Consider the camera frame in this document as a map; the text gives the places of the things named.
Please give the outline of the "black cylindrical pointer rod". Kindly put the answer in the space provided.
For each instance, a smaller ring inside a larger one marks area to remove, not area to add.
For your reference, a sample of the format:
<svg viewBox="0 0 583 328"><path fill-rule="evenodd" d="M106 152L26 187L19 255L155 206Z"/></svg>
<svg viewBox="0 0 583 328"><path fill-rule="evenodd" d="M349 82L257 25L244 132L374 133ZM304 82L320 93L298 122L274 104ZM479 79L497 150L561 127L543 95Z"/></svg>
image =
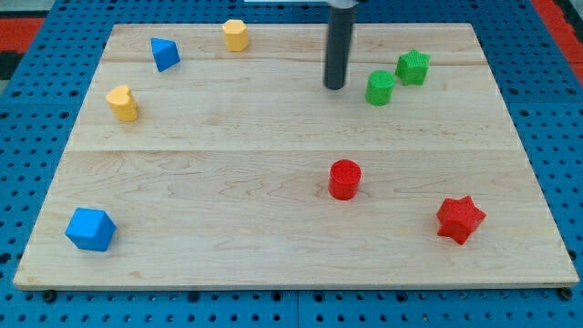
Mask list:
<svg viewBox="0 0 583 328"><path fill-rule="evenodd" d="M345 85L355 18L356 6L330 8L323 84L331 90L342 89Z"/></svg>

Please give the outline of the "grey metal rod mount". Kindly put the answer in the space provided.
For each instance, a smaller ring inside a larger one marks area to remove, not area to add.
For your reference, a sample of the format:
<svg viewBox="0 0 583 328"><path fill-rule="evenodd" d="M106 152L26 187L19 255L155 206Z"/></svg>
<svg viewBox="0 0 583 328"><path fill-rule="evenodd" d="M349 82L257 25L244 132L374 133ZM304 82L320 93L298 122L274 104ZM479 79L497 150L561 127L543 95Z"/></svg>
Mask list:
<svg viewBox="0 0 583 328"><path fill-rule="evenodd" d="M326 0L326 2L334 8L353 8L360 4L360 0Z"/></svg>

